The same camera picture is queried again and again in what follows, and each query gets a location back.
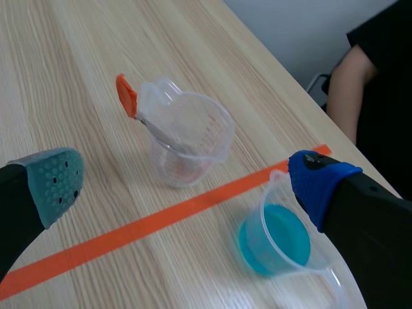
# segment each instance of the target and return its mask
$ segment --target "orange flip cap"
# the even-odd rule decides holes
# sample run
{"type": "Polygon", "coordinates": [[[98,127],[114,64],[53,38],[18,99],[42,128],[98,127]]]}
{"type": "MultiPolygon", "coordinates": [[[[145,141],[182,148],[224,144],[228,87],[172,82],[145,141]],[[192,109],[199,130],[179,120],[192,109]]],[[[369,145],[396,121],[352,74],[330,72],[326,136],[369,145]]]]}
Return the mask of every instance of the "orange flip cap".
{"type": "Polygon", "coordinates": [[[137,114],[137,93],[131,89],[131,86],[124,79],[124,74],[119,74],[116,77],[116,89],[118,99],[122,103],[126,114],[135,118],[137,114]]]}

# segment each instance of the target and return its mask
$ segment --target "person's arm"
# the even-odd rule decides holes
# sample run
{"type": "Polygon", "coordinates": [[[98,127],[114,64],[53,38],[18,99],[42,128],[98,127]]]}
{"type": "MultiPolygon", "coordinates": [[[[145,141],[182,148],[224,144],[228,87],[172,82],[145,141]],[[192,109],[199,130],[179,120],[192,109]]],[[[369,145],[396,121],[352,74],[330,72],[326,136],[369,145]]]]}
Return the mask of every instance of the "person's arm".
{"type": "Polygon", "coordinates": [[[326,112],[354,144],[363,89],[376,74],[375,65],[359,45],[355,45],[332,71],[326,112]]]}
{"type": "Polygon", "coordinates": [[[326,112],[356,144],[365,85],[410,60],[412,1],[399,0],[348,34],[352,47],[332,72],[326,112]]]}

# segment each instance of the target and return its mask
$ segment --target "measuring cup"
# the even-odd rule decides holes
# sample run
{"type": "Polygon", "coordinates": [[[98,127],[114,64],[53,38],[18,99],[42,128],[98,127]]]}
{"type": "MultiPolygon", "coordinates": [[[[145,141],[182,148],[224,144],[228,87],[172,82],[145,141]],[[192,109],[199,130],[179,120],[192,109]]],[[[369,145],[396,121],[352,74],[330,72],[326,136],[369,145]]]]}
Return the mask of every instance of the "measuring cup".
{"type": "Polygon", "coordinates": [[[247,263],[263,276],[323,276],[334,299],[328,308],[347,307],[331,268],[341,257],[296,201],[288,174],[272,171],[260,206],[241,226],[239,247],[247,263]]]}
{"type": "Polygon", "coordinates": [[[193,185],[213,163],[225,161],[234,126],[229,113],[211,98],[182,91],[162,77],[142,84],[138,111],[173,141],[170,147],[151,132],[154,169],[169,185],[193,185]]]}

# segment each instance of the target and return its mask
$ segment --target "light wood surface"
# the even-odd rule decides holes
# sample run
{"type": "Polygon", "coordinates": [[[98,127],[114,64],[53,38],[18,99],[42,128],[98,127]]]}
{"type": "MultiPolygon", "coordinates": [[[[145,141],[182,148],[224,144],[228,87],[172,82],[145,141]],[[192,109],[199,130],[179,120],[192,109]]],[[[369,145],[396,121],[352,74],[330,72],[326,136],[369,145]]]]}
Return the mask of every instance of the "light wood surface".
{"type": "MultiPolygon", "coordinates": [[[[77,148],[86,164],[78,202],[14,269],[319,144],[389,188],[220,0],[0,3],[0,164],[63,145],[77,148]],[[118,103],[120,72],[135,88],[167,75],[219,101],[236,123],[227,161],[195,187],[157,180],[144,126],[118,103]]],[[[264,280],[236,257],[237,228],[262,192],[178,222],[0,308],[322,308],[330,293],[320,278],[264,280]]],[[[351,308],[364,308],[348,274],[341,276],[351,308]]]]}

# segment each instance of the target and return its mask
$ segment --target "orange tape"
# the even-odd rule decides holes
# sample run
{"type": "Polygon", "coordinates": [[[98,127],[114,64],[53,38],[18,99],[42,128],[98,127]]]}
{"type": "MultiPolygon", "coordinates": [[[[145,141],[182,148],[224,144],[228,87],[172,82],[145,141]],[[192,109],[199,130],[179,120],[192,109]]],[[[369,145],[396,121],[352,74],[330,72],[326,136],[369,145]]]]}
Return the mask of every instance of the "orange tape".
{"type": "MultiPolygon", "coordinates": [[[[330,149],[326,145],[316,147],[314,151],[325,156],[330,154],[330,149]]],[[[266,169],[195,196],[190,200],[183,201],[123,227],[52,254],[32,264],[18,268],[8,273],[0,284],[0,301],[173,223],[204,211],[258,185],[262,185],[269,180],[272,170],[279,169],[286,172],[287,162],[287,160],[284,160],[266,169]]]]}

